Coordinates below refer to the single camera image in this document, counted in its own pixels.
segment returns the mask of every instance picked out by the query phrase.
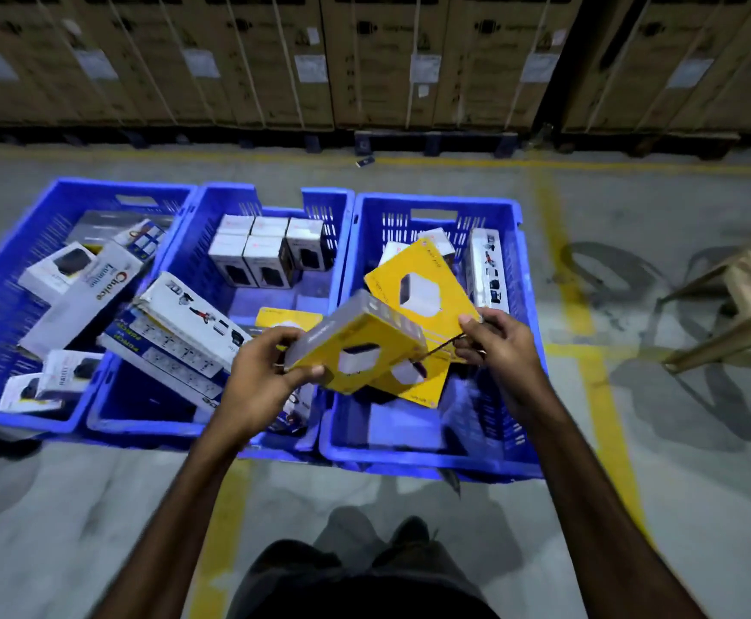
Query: beige plastic stool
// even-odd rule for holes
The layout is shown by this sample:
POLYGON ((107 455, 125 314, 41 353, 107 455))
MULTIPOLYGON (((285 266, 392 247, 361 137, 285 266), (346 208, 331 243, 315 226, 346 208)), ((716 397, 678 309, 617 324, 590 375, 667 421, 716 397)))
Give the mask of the beige plastic stool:
POLYGON ((728 330, 689 350, 680 350, 668 356, 663 365, 671 373, 678 374, 706 363, 719 361, 724 356, 751 347, 751 249, 724 260, 700 278, 667 295, 662 301, 690 293, 720 275, 732 296, 737 315, 728 330))

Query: picture of white device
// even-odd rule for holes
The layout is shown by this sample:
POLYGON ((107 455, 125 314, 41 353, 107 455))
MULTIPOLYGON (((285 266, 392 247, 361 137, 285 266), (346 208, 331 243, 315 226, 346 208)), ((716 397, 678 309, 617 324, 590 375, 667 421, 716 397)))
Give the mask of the picture of white device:
POLYGON ((433 317, 442 309, 442 295, 438 285, 411 271, 401 279, 399 306, 422 317, 433 317))
POLYGON ((339 354, 339 372, 358 374, 362 371, 370 371, 378 363, 379 354, 381 354, 381 348, 376 343, 345 347, 339 354))
POLYGON ((427 378, 427 370, 420 362, 402 361, 390 371, 401 384, 421 384, 427 378))

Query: gray floor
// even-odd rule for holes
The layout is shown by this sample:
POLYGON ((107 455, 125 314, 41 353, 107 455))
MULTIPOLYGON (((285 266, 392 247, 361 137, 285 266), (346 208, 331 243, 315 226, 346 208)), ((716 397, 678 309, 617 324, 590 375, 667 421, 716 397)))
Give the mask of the gray floor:
MULTIPOLYGON (((627 444, 624 470, 637 480, 649 535, 709 615, 751 617, 751 368, 711 365, 673 378, 649 360, 660 347, 705 337, 715 323, 717 301, 662 310, 655 303, 751 237, 751 152, 709 167, 673 156, 527 154, 504 166, 485 156, 379 156, 357 169, 345 152, 0 149, 0 238, 55 176, 251 182, 267 205, 297 205, 299 186, 518 199, 557 390, 599 450, 627 444), (572 277, 556 269, 554 254, 576 266, 572 277), (568 316, 568 282, 588 298, 590 333, 580 335, 568 316), (580 369, 602 361, 609 385, 580 369), (588 403, 592 386, 615 402, 613 442, 597 442, 607 417, 588 403)), ((181 462, 170 452, 66 444, 0 460, 0 619, 85 616, 181 462)), ((418 514, 500 616, 585 616, 543 482, 463 485, 459 499, 442 482, 239 465, 251 479, 243 525, 222 539, 231 564, 206 581, 222 598, 278 538, 315 542, 361 564, 418 514)), ((190 603, 187 616, 205 616, 203 607, 190 603)))

